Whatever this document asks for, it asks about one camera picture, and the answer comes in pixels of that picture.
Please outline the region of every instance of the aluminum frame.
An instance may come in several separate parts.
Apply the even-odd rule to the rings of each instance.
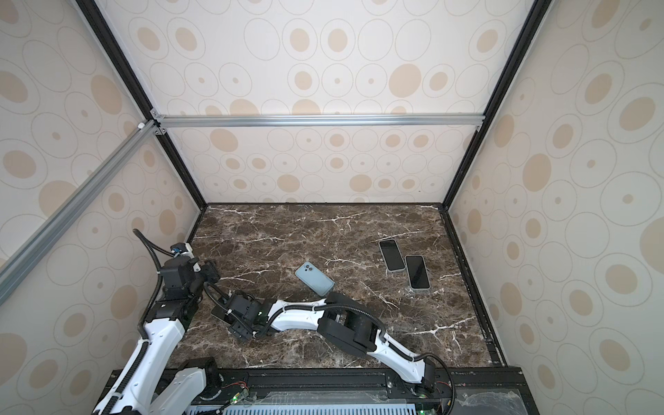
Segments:
[[[155,120],[155,125],[159,127],[158,120],[155,119],[157,113],[153,109],[153,105],[150,102],[141,82],[138,80],[136,73],[131,68],[131,64],[127,60],[122,47],[118,43],[117,39],[113,35],[111,27],[108,25],[108,22],[104,19],[104,14],[97,6],[94,0],[70,0],[72,3],[78,5],[78,9],[82,17],[87,21],[90,29],[94,33],[94,36],[99,40],[100,45],[104,49],[106,56],[111,61],[115,67],[118,75],[124,82],[127,87],[127,91],[131,94],[134,102],[140,109],[143,117],[148,120]],[[187,188],[192,199],[198,206],[199,210],[203,210],[206,205],[205,198],[201,193],[201,190],[198,188],[196,181],[191,176],[191,173],[187,169],[185,162],[182,160],[180,153],[175,148],[173,141],[169,137],[166,131],[161,131],[157,135],[157,140],[161,144],[166,156],[169,158],[173,167],[175,168],[176,173],[180,176],[185,188]]]
[[[348,125],[482,125],[484,114],[341,114],[322,116],[157,116],[166,128],[311,127]]]
[[[0,270],[0,305],[14,292],[30,271],[44,258],[60,237],[99,196],[127,161],[157,132],[155,122],[146,120],[88,177],[70,198],[25,242]]]

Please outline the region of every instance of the marble surface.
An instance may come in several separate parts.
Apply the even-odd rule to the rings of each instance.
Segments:
[[[392,236],[403,255],[424,256],[431,290],[413,292],[406,272],[387,273],[378,241]],[[415,353],[433,352],[451,367],[490,366],[489,353],[433,206],[215,205],[193,240],[194,253],[216,260],[224,291],[259,299],[319,297],[296,276],[310,261],[335,281],[334,290],[374,310],[388,332]],[[214,356],[220,367],[379,367],[324,341],[314,331],[290,330],[240,343],[210,314],[205,297],[169,367]]]

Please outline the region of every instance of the phone screen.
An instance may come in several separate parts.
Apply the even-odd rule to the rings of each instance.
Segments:
[[[410,278],[410,287],[412,289],[427,290],[431,288],[423,256],[407,255],[406,265],[408,267],[408,278]]]
[[[405,269],[406,264],[404,264],[404,260],[401,258],[401,252],[394,239],[381,240],[378,246],[380,246],[382,256],[385,258],[388,271],[401,271]]]

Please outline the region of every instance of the smartphone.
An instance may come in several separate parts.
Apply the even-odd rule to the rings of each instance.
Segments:
[[[399,245],[396,244],[394,239],[384,239],[378,242],[382,259],[387,265],[389,272],[403,271],[406,269],[403,258],[401,258],[401,251]]]
[[[406,268],[408,269],[410,287],[413,291],[425,291],[431,288],[422,255],[406,255]]]
[[[330,280],[328,276],[323,274],[321,270],[313,266],[309,261],[302,264],[295,271],[295,276],[321,297],[325,297],[332,290],[332,287],[334,287],[334,281]]]

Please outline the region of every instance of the patterned wallpaper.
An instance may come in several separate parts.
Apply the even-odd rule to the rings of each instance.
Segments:
[[[162,114],[483,112],[532,0],[98,0]]]
[[[451,213],[542,415],[664,407],[664,2],[549,13]]]
[[[0,266],[142,117],[77,12],[0,1]]]
[[[208,202],[439,202],[475,127],[170,132]]]
[[[168,248],[198,215],[150,139],[0,307],[0,414],[87,415],[122,368]]]

